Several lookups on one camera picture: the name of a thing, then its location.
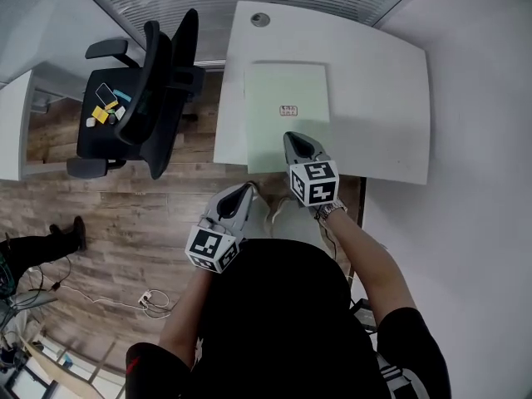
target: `light green paper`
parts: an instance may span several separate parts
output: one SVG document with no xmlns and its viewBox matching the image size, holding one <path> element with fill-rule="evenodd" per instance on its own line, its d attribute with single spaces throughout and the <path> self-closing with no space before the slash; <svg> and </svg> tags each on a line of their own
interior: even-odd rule
<svg viewBox="0 0 532 399">
<path fill-rule="evenodd" d="M 245 72 L 244 94 L 248 172 L 285 171 L 283 135 L 297 131 L 329 144 L 329 105 L 325 66 L 254 63 Z M 297 116 L 282 106 L 296 106 Z"/>
</svg>

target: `black shirt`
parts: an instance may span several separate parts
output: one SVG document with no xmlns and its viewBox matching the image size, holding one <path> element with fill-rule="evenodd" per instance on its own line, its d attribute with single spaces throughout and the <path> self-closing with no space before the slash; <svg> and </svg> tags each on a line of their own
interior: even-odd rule
<svg viewBox="0 0 532 399">
<path fill-rule="evenodd" d="M 281 239 L 242 243 L 210 288 L 193 370 L 161 347 L 138 343 L 126 356 L 126 397 L 389 398 L 350 302 L 342 270 L 322 250 Z M 445 360 L 417 310 L 388 314 L 377 342 L 391 365 L 421 379 L 431 399 L 451 397 Z"/>
</svg>

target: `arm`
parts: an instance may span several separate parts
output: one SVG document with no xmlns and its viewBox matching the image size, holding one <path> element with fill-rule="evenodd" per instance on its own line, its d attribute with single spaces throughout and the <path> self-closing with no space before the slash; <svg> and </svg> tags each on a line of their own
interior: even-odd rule
<svg viewBox="0 0 532 399">
<path fill-rule="evenodd" d="M 342 245 L 366 290 L 377 326 L 395 309 L 416 308 L 392 256 L 360 229 L 345 211 L 335 209 L 327 217 L 327 225 Z"/>
<path fill-rule="evenodd" d="M 160 334 L 159 346 L 174 353 L 189 368 L 194 365 L 198 325 L 213 276 L 208 270 L 195 270 Z"/>
</svg>

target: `black office chair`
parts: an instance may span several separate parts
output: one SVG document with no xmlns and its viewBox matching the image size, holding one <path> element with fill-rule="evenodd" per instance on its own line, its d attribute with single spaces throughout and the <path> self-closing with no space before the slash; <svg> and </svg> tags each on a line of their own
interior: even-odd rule
<svg viewBox="0 0 532 399">
<path fill-rule="evenodd" d="M 127 68 L 94 71 L 87 82 L 81 108 L 77 155 L 69 159 L 69 175 L 92 179 L 122 167 L 128 160 L 144 160 L 153 179 L 159 179 L 170 161 L 185 103 L 201 92 L 204 70 L 194 66 L 198 41 L 198 13 L 190 9 L 170 41 L 159 23 L 144 25 L 146 55 L 142 68 L 127 55 L 126 40 L 105 40 L 91 45 L 85 58 L 114 57 Z M 97 88 L 106 83 L 131 97 L 118 96 L 125 114 L 113 126 L 97 122 L 87 127 L 96 106 L 102 103 Z"/>
</svg>

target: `yellow sticky note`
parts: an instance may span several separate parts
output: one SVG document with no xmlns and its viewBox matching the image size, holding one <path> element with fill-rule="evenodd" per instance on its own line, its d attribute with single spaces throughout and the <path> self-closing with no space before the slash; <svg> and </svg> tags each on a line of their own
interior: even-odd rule
<svg viewBox="0 0 532 399">
<path fill-rule="evenodd" d="M 96 108 L 94 108 L 94 111 L 92 112 L 92 116 L 96 118 L 101 124 L 103 124 L 106 122 L 109 114 L 107 114 L 99 106 L 97 106 Z"/>
<path fill-rule="evenodd" d="M 117 106 L 118 101 L 111 102 L 109 105 L 106 105 L 106 111 L 110 110 L 113 106 Z"/>
</svg>

